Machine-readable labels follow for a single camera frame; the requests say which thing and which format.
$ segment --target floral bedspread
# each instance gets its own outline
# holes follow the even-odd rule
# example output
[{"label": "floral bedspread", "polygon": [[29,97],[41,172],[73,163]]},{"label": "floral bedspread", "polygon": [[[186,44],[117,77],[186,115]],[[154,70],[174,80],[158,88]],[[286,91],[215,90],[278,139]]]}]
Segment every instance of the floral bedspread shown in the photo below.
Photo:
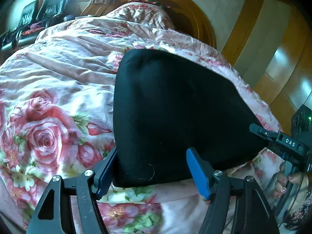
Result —
[{"label": "floral bedspread", "polygon": [[[50,179],[75,177],[114,146],[113,93],[130,49],[158,49],[228,78],[266,129],[281,130],[269,106],[212,47],[173,30],[166,13],[130,3],[107,16],[64,22],[40,33],[0,68],[0,210],[27,228]],[[253,175],[264,188],[281,159],[268,150],[227,173]],[[77,205],[72,201],[77,233]],[[209,202],[192,180],[149,187],[111,186],[98,202],[110,233],[197,233]],[[232,216],[230,207],[228,218]]]}]

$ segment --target purple cloth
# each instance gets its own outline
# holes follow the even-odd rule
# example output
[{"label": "purple cloth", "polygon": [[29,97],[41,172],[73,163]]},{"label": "purple cloth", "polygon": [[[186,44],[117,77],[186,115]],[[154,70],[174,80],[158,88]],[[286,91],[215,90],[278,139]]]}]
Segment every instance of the purple cloth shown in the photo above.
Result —
[{"label": "purple cloth", "polygon": [[42,26],[42,21],[38,22],[38,23],[34,23],[30,26],[30,29],[37,29],[40,28]]}]

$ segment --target blue gripper pad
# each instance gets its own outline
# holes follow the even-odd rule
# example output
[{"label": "blue gripper pad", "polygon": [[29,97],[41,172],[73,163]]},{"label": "blue gripper pad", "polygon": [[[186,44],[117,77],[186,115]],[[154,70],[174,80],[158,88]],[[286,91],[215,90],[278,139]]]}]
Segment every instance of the blue gripper pad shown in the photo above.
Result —
[{"label": "blue gripper pad", "polygon": [[191,171],[195,185],[199,193],[204,196],[206,200],[210,199],[210,190],[209,190],[209,180],[205,175],[200,162],[202,159],[198,155],[197,151],[192,151],[190,148],[186,151],[186,162],[188,163],[188,168]]}]

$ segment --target wooden headboard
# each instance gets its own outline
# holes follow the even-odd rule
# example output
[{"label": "wooden headboard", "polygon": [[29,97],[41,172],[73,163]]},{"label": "wooden headboard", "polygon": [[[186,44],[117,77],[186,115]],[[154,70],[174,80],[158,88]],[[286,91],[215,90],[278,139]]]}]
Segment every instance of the wooden headboard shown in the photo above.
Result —
[{"label": "wooden headboard", "polygon": [[[171,18],[176,29],[196,39],[216,47],[213,29],[205,13],[192,0],[153,0],[170,8],[165,11]],[[81,13],[85,15],[103,16],[128,0],[117,0],[113,4],[89,4]]]}]

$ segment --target finger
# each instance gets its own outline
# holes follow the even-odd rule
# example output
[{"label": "finger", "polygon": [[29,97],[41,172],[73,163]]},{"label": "finger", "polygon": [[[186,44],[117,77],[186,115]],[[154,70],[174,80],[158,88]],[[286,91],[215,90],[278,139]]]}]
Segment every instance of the finger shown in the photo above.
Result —
[{"label": "finger", "polygon": [[285,162],[280,164],[280,171],[281,172],[285,171]]},{"label": "finger", "polygon": [[300,184],[302,179],[302,173],[294,173],[288,176],[288,180],[293,184]]},{"label": "finger", "polygon": [[274,191],[274,198],[278,199],[280,198],[282,195],[281,193],[277,192],[277,191]]},{"label": "finger", "polygon": [[281,194],[286,193],[286,187],[282,186],[278,180],[275,182],[275,191]]},{"label": "finger", "polygon": [[287,177],[285,176],[283,172],[277,173],[277,180],[282,186],[285,186],[288,181]]}]

